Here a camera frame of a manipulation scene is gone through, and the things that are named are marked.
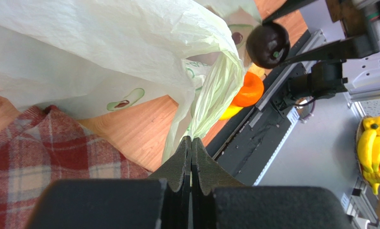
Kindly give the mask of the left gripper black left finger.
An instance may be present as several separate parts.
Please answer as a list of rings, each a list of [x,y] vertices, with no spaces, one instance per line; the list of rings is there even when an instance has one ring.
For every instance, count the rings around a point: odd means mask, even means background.
[[[189,137],[146,179],[61,179],[40,196],[29,229],[185,229]]]

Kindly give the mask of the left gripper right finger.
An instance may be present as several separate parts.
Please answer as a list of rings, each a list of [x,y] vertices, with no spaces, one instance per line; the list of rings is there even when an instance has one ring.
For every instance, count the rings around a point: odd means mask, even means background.
[[[206,152],[191,146],[193,226],[196,229],[350,229],[349,216],[328,189],[246,186]]]

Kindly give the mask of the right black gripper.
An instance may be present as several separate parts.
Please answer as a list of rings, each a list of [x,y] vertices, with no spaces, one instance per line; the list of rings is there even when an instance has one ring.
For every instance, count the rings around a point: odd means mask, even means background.
[[[262,24],[273,22],[315,1],[287,0]],[[327,43],[289,58],[280,63],[281,66],[305,61],[362,59],[380,52],[380,0],[327,0],[326,5],[331,20],[341,24],[347,39]],[[366,33],[374,34],[378,41]]]

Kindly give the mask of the dark fake plum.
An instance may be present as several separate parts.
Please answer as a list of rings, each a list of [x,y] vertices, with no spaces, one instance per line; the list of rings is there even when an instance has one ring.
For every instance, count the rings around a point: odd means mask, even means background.
[[[246,51],[252,62],[264,69],[277,67],[287,58],[290,48],[287,30],[275,22],[257,26],[246,41]]]

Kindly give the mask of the yellow fake banana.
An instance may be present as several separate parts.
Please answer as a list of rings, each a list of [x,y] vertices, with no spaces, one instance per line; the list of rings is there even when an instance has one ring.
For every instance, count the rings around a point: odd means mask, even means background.
[[[229,105],[225,112],[221,115],[219,120],[227,120],[238,114],[243,107],[235,106],[233,104]]]

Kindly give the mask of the orange fake fruit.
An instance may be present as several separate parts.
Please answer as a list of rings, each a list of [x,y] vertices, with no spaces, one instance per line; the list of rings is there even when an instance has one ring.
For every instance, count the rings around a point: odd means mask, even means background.
[[[264,93],[264,83],[261,78],[251,72],[244,76],[243,86],[233,98],[231,104],[238,107],[249,107],[255,105]]]

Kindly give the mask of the white plastic bag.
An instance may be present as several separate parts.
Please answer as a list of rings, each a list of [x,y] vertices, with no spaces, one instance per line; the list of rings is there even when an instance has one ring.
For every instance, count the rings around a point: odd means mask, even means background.
[[[261,23],[253,0],[0,0],[0,96],[88,119],[168,95],[165,162],[230,105],[251,66],[232,34]]]

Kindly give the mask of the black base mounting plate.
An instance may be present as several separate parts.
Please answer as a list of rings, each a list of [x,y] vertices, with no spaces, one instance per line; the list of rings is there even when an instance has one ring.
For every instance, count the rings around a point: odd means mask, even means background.
[[[207,153],[230,175],[247,186],[259,184],[299,120],[293,107],[280,109],[287,96],[287,81],[303,75],[303,64],[274,70],[270,75],[284,79],[263,107],[245,108],[231,118],[207,145]]]

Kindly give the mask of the fruit basket in background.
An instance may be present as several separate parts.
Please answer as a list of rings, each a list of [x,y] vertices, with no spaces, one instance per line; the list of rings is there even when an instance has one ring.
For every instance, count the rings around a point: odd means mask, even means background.
[[[360,121],[356,133],[356,152],[363,179],[377,196],[380,187],[380,115],[368,115]]]

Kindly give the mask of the red plaid cloth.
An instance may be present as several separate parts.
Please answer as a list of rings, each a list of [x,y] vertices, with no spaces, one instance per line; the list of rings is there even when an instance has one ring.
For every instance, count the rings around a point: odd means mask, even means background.
[[[147,176],[56,106],[33,106],[0,132],[0,229],[24,228],[38,197],[55,180]]]

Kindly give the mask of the aluminium frame rail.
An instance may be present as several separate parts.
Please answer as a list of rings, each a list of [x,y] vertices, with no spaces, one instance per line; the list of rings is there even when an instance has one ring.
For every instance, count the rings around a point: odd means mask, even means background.
[[[269,87],[269,93],[262,103],[257,105],[258,113],[249,122],[253,132],[251,140],[258,141],[257,146],[246,160],[243,175],[237,179],[249,186],[257,186],[262,181],[269,167],[275,161],[287,138],[296,126],[299,116],[289,92],[289,82],[306,74],[314,61],[293,63],[287,67],[275,69],[275,81]]]

